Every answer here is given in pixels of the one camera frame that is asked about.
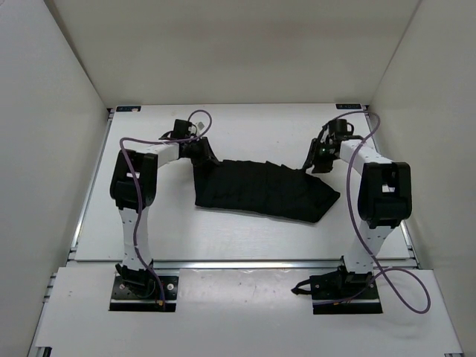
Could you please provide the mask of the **front aluminium rail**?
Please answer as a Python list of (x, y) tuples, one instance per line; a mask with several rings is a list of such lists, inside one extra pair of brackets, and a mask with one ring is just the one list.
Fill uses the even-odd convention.
[(321, 269), (337, 268), (339, 260), (156, 260), (154, 268), (178, 269)]

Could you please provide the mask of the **left blue table label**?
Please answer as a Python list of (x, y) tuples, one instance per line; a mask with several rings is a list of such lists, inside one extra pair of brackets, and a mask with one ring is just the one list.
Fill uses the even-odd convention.
[(141, 110), (141, 106), (117, 106), (115, 111), (116, 112), (139, 112)]

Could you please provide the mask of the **black pleated skirt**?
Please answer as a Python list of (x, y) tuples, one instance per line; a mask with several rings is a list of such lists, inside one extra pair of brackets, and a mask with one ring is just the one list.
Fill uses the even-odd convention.
[(193, 167), (195, 204), (316, 223), (341, 194), (317, 177), (269, 161), (224, 160)]

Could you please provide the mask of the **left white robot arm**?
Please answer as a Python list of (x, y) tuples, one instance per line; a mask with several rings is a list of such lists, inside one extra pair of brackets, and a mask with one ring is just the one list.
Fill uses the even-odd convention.
[(211, 160), (205, 135), (208, 124), (194, 123), (190, 118), (177, 119), (172, 131), (156, 141), (122, 137), (112, 174), (109, 194), (120, 214), (123, 229), (123, 259), (115, 265), (122, 283), (141, 300), (152, 298), (164, 307), (164, 284), (154, 269), (149, 249), (148, 213), (155, 201), (158, 170), (181, 158), (191, 158), (192, 149), (198, 156)]

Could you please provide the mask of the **right blue table label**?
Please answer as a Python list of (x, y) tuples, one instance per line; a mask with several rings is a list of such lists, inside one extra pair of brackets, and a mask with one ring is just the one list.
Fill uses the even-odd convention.
[(357, 103), (336, 103), (335, 107), (337, 110), (346, 110), (346, 111), (362, 110), (361, 105)]

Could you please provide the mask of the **blue table label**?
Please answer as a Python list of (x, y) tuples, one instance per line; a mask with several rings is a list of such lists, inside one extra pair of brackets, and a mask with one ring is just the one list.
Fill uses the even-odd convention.
[(337, 110), (346, 110), (346, 111), (362, 110), (361, 105), (357, 103), (336, 103), (335, 107)]
[(116, 112), (139, 112), (141, 110), (141, 106), (117, 106), (115, 111)]

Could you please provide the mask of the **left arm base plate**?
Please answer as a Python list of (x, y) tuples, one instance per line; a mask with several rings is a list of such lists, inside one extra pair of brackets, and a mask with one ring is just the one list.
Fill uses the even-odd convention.
[(112, 286), (109, 311), (111, 312), (175, 312), (179, 292), (178, 275), (161, 275), (159, 277), (164, 289), (164, 300), (160, 289), (151, 285), (146, 291), (139, 292), (115, 275)]

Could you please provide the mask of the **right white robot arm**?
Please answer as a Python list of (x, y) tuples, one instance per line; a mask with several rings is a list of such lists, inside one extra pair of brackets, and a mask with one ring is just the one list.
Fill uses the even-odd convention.
[(310, 279), (315, 299), (338, 304), (359, 296), (373, 285), (373, 264), (384, 241), (412, 211), (411, 168), (391, 161), (354, 133), (344, 116), (324, 124), (312, 139), (303, 170), (329, 173), (334, 161), (347, 163), (349, 174), (361, 177), (356, 203), (350, 211), (356, 239), (336, 271)]

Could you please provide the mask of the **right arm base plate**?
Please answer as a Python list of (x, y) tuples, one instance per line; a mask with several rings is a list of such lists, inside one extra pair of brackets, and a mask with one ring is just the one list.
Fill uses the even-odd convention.
[(338, 271), (311, 275), (291, 292), (310, 295), (314, 315), (378, 315), (383, 313), (379, 291), (369, 278), (347, 282)]

